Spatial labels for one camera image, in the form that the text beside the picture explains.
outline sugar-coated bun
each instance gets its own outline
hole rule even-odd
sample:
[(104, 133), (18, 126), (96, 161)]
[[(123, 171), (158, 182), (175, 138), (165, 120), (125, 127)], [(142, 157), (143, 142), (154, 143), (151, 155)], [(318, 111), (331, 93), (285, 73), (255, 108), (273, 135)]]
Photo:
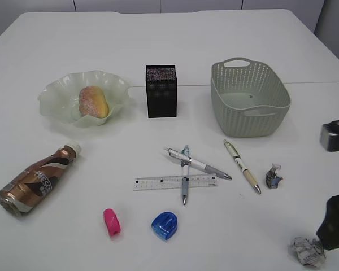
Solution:
[(108, 116), (109, 106), (103, 90), (99, 86), (87, 86), (79, 94), (79, 110), (83, 116), (104, 118)]

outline white table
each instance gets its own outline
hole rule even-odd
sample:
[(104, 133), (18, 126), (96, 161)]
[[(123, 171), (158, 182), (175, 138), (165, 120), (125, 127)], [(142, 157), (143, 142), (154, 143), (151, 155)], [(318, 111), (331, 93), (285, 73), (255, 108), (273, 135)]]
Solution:
[[(51, 123), (37, 113), (35, 101), (23, 107), (17, 101), (24, 97), (13, 93), (0, 109), (0, 188), (54, 152), (64, 136), (76, 138), (83, 152), (30, 216), (16, 220), (0, 206), (0, 270), (303, 270), (286, 246), (299, 235), (314, 237), (326, 201), (339, 194), (339, 152), (328, 153), (319, 143), (321, 125), (339, 119), (339, 83), (286, 87), (292, 106), (272, 136), (231, 139), (258, 178), (261, 196), (223, 146), (208, 86), (180, 87), (178, 117), (164, 120), (149, 120), (145, 88), (131, 88), (131, 108), (113, 123), (84, 131)], [(180, 190), (132, 191), (135, 177), (180, 174), (162, 148), (186, 143), (194, 157), (233, 180), (190, 189), (186, 207)], [(277, 190), (263, 182), (272, 162), (283, 166)], [(106, 208), (122, 225), (113, 240), (102, 220)], [(163, 211), (179, 219), (168, 243), (150, 229)], [(339, 270), (339, 250), (327, 256), (324, 270)]]
[(179, 85), (208, 85), (216, 62), (263, 61), (283, 82), (339, 82), (339, 60), (287, 10), (189, 14), (24, 14), (0, 37), (0, 77), (34, 76), (37, 90), (101, 69), (145, 86), (145, 66), (175, 64)]

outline glass bowl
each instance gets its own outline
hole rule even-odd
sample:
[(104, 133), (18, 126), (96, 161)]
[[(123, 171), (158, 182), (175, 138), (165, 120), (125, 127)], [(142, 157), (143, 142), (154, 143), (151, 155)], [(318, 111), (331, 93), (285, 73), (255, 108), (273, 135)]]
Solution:
[[(79, 92), (86, 86), (102, 88), (110, 110), (107, 117), (99, 119), (80, 113)], [(102, 71), (70, 73), (49, 84), (40, 93), (38, 96), (40, 114), (79, 128), (102, 125), (129, 101), (128, 89), (128, 83), (112, 73)]]

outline black object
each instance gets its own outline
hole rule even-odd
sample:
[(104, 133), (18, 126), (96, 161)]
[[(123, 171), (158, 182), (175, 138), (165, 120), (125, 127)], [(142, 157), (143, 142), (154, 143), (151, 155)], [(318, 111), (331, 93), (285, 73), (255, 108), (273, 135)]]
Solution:
[(316, 235), (322, 242), (324, 249), (339, 248), (339, 195), (328, 200), (325, 219)]
[(175, 65), (147, 66), (148, 117), (177, 116), (177, 77)]
[(339, 120), (323, 125), (320, 143), (327, 151), (339, 151)]

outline ballpoint pen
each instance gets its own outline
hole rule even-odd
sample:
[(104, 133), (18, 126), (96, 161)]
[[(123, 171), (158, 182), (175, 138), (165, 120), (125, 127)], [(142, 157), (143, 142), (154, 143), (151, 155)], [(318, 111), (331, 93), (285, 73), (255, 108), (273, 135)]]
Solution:
[[(185, 148), (182, 150), (182, 154), (189, 156), (190, 155), (190, 149), (188, 145), (185, 146)], [(187, 197), (188, 197), (188, 181), (190, 180), (190, 168), (188, 166), (188, 162), (182, 161), (181, 162), (182, 166), (182, 175), (186, 175), (187, 172), (187, 177), (182, 178), (182, 200), (183, 200), (183, 205), (186, 205), (187, 203)]]
[(188, 155), (184, 155), (178, 151), (175, 151), (171, 148), (164, 148), (168, 154), (171, 156), (171, 157), (174, 157), (174, 158), (177, 158), (177, 159), (180, 159), (184, 162), (187, 162), (189, 165), (193, 165), (194, 167), (197, 167), (203, 171), (205, 171), (206, 173), (215, 173), (217, 175), (217, 177), (220, 177), (222, 179), (228, 179), (228, 180), (231, 180), (231, 176), (210, 166), (210, 165), (206, 165), (205, 163), (203, 162), (200, 162), (198, 160), (195, 160), (193, 159), (192, 157), (188, 156)]
[(236, 151), (235, 147), (228, 141), (224, 140), (225, 147), (227, 151), (232, 156), (233, 160), (235, 160), (236, 164), (239, 166), (239, 168), (242, 170), (242, 174), (244, 174), (245, 178), (249, 182), (249, 184), (255, 189), (255, 191), (258, 194), (261, 194), (261, 189), (258, 185), (258, 182), (256, 182), (255, 177), (251, 174), (249, 169), (246, 167), (245, 163), (242, 161), (240, 155)]

